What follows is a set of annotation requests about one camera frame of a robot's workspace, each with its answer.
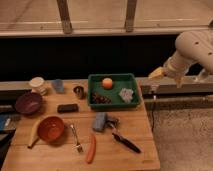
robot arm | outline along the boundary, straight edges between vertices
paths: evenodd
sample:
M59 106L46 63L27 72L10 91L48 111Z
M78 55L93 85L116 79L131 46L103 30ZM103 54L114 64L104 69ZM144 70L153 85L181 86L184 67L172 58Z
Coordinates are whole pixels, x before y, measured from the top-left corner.
M195 63L213 74L213 30L183 32L177 37L175 46L175 53L149 78L168 76L181 86L182 78Z

silver fork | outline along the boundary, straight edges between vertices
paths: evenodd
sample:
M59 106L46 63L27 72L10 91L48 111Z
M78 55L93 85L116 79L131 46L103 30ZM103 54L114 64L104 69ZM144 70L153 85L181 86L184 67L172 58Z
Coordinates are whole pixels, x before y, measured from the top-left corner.
M75 137L76 148L77 148L78 152L81 153L81 152L83 152L83 148L82 148L82 146L81 146L81 144L80 144L80 142L78 140L77 132L76 132L76 129L75 129L75 126L74 126L73 123L70 124L70 128L71 128L72 133L73 133L73 135Z

black wall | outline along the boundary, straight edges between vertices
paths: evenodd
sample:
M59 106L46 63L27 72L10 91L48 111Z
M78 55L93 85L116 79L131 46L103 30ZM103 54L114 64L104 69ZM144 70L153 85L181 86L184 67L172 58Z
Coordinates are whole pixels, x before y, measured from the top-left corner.
M0 39L0 81L147 76L174 51L177 35Z

red bowl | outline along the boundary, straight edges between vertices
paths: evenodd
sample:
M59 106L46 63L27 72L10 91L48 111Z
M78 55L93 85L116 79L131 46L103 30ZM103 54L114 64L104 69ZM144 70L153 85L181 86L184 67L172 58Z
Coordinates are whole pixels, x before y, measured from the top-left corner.
M38 136L46 142L57 140L64 132L64 122L57 116L45 118L38 126Z
M15 103L17 112L29 115L40 109L42 105L42 96L39 93L27 92L20 96Z

blue sponge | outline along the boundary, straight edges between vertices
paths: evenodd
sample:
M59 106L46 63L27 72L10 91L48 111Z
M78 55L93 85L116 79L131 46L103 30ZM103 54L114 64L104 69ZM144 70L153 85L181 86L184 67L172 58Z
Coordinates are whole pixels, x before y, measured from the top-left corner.
M95 120L93 121L92 129L96 132L102 132L107 119L107 113L98 112L96 113Z

